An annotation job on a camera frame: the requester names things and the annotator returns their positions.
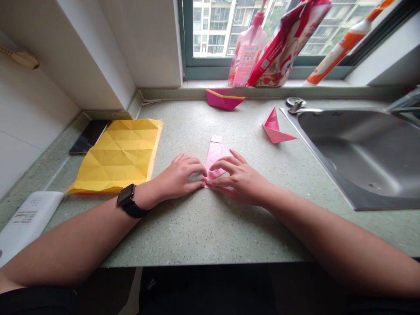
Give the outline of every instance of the watch face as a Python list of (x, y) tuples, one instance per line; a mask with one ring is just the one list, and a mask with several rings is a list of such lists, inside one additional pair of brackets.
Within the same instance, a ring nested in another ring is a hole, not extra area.
[(136, 185), (131, 184), (123, 190), (121, 190), (117, 198), (117, 204), (121, 204), (125, 200), (131, 198), (134, 195), (134, 187), (136, 187)]

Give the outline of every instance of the hand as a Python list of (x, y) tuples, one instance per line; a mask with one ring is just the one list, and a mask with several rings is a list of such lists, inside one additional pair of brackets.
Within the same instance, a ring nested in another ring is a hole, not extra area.
[(191, 155), (178, 155), (158, 177), (150, 181), (157, 193), (158, 203), (163, 200), (178, 198), (204, 187), (204, 182), (188, 183), (193, 173), (207, 176), (207, 170), (200, 160)]
[(222, 157), (210, 167), (210, 171), (221, 168), (230, 176), (209, 180), (208, 185), (215, 186), (222, 195), (236, 202), (263, 206), (264, 196), (273, 185), (249, 166), (238, 152), (233, 149), (230, 152), (233, 157)]

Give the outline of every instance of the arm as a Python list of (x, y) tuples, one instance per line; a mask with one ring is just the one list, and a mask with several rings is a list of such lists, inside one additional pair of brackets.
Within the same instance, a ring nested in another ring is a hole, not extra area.
[[(155, 179), (137, 186), (133, 200), (145, 210), (190, 193), (207, 176), (197, 158), (180, 154)], [(116, 197), (58, 225), (36, 239), (0, 269), (0, 294), (38, 285), (75, 287), (87, 279), (139, 219), (116, 205)]]
[(268, 183), (234, 150), (210, 170), (230, 177), (209, 181), (225, 196), (266, 208), (340, 283), (356, 293), (420, 298), (420, 264), (361, 227)]

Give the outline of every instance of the black phone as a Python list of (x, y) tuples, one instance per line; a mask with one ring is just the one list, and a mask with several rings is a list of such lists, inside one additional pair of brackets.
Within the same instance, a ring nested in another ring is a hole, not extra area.
[(69, 153), (86, 154), (97, 143), (110, 123), (111, 120), (92, 120), (71, 147)]

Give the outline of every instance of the white device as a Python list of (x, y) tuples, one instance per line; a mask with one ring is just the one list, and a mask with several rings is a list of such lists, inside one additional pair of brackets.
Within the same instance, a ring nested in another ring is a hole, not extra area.
[(33, 192), (0, 232), (0, 268), (36, 240), (60, 202), (62, 192)]

